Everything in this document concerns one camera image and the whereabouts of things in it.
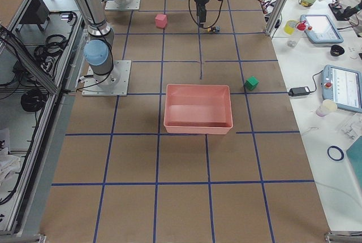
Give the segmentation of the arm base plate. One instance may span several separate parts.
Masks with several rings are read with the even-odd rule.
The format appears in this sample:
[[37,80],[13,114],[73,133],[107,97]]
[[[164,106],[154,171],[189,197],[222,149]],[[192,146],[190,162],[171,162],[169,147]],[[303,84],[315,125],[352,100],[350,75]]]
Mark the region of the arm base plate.
[[139,10],[141,0],[113,0],[107,1],[106,11],[132,11]]
[[107,75],[103,77],[94,75],[91,67],[88,67],[88,75],[92,77],[85,79],[85,89],[81,89],[84,97],[125,97],[128,92],[128,84],[131,73],[130,60],[115,60],[114,67],[105,81],[100,83]]

